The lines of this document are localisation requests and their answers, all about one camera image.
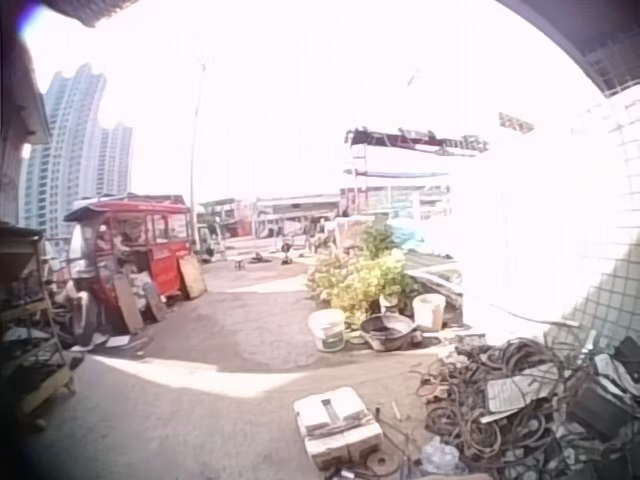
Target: tall building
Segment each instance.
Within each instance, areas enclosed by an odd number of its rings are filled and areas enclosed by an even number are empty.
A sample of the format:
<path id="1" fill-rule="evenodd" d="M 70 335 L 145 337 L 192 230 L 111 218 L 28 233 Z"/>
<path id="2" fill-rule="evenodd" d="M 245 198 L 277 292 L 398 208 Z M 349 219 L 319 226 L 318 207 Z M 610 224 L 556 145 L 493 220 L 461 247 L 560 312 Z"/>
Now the tall building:
<path id="1" fill-rule="evenodd" d="M 67 237 L 73 225 L 63 222 L 64 215 L 78 198 L 95 195 L 98 108 L 105 85 L 104 75 L 88 64 L 71 78 L 55 74 L 44 95 L 51 142 L 33 147 L 21 176 L 22 225 Z"/>
<path id="2" fill-rule="evenodd" d="M 95 194 L 120 195 L 131 187 L 131 137 L 133 129 L 122 122 L 100 130 Z"/>

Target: concrete ground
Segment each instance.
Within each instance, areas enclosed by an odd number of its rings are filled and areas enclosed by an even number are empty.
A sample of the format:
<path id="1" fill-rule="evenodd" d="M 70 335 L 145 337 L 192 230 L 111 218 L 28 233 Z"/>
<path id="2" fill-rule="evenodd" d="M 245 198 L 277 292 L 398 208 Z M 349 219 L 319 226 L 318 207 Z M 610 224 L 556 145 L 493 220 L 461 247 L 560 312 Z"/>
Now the concrete ground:
<path id="1" fill-rule="evenodd" d="M 410 370 L 424 371 L 433 353 L 318 352 L 305 265 L 203 270 L 209 292 L 150 327 L 155 340 L 143 358 L 89 355 L 76 371 L 78 393 L 61 396 L 47 430 L 32 437 L 53 478 L 322 478 L 292 404 L 341 386 L 354 387 L 371 410 L 381 407 L 381 418 L 414 439 L 412 452 L 424 443 L 419 377 Z"/>

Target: lamp post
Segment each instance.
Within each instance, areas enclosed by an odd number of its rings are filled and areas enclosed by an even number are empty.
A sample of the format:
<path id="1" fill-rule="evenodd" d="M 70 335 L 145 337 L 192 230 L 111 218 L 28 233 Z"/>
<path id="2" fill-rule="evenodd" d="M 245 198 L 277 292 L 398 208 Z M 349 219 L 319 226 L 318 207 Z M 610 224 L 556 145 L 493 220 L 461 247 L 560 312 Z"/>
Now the lamp post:
<path id="1" fill-rule="evenodd" d="M 196 247 L 198 251 L 201 251 L 200 245 L 200 235 L 197 230 L 197 221 L 196 221 L 196 203 L 195 196 L 193 191 L 193 170 L 194 170 L 194 160 L 196 156 L 196 140 L 198 138 L 198 114 L 200 112 L 200 100 L 202 99 L 202 86 L 204 84 L 204 74 L 207 71 L 207 67 L 204 63 L 200 64 L 200 85 L 198 86 L 198 97 L 196 100 L 196 111 L 193 118 L 193 138 L 191 140 L 191 162 L 190 162 L 190 172 L 189 172 L 189 183 L 190 183 L 190 203 L 191 203 L 191 231 L 193 232 L 193 236 L 196 240 Z"/>

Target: tire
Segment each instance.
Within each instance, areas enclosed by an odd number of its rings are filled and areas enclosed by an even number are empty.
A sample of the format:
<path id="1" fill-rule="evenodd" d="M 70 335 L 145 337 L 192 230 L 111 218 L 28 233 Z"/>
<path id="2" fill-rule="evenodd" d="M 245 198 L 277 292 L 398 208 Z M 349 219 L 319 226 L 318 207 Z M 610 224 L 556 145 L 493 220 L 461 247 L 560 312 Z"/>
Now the tire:
<path id="1" fill-rule="evenodd" d="M 76 343 L 88 347 L 98 326 L 98 304 L 89 292 L 80 292 L 75 299 L 71 328 Z"/>

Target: plastic bucket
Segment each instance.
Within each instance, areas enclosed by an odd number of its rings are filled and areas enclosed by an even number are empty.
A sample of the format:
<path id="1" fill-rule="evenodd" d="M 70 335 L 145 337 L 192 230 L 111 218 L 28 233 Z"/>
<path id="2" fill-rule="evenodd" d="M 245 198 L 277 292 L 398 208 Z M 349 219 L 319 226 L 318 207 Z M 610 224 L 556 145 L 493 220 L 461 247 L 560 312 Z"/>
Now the plastic bucket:
<path id="1" fill-rule="evenodd" d="M 344 312 L 337 308 L 319 310 L 309 315 L 309 328 L 321 352 L 336 352 L 344 347 Z"/>
<path id="2" fill-rule="evenodd" d="M 438 293 L 420 295 L 413 300 L 413 314 L 418 328 L 442 330 L 447 299 Z"/>

